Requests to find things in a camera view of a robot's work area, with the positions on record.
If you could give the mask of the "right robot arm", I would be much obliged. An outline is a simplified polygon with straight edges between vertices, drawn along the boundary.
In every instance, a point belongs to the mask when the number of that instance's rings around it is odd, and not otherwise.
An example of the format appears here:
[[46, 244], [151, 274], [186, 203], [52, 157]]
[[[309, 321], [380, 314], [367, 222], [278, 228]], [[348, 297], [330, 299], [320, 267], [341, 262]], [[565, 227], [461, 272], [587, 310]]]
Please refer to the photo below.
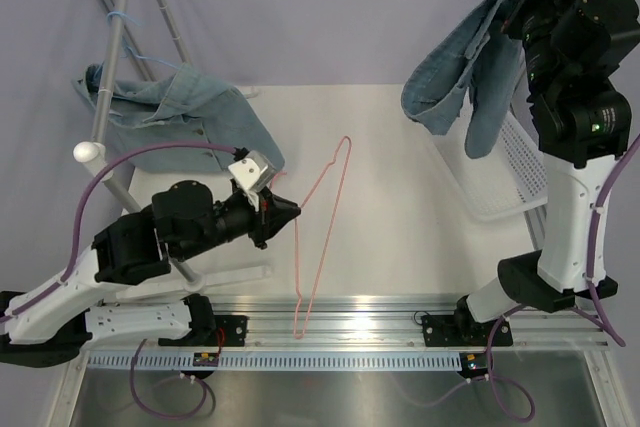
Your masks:
[[457, 302], [453, 327], [466, 343], [521, 307], [554, 313], [617, 293], [603, 230], [609, 192], [638, 146], [631, 106], [610, 80], [639, 42], [636, 0], [520, 0], [503, 30], [525, 53], [546, 233], [540, 250], [500, 261], [493, 281]]

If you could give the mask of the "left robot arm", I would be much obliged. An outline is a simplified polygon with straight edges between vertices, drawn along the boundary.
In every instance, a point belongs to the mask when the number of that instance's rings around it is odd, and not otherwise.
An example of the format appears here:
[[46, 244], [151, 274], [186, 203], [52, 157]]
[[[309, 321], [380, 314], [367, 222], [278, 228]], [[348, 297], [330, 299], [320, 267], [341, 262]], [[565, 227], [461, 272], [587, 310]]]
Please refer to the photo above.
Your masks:
[[66, 363], [89, 347], [156, 339], [162, 346], [214, 345], [221, 339], [210, 300], [197, 293], [167, 304], [107, 305], [105, 298], [161, 277], [172, 260], [186, 261], [246, 236], [264, 249], [300, 207], [263, 188], [252, 205], [238, 187], [224, 201], [187, 180], [155, 194], [142, 211], [98, 233], [68, 279], [52, 278], [53, 293], [4, 291], [10, 317], [1, 336], [1, 360], [30, 368]]

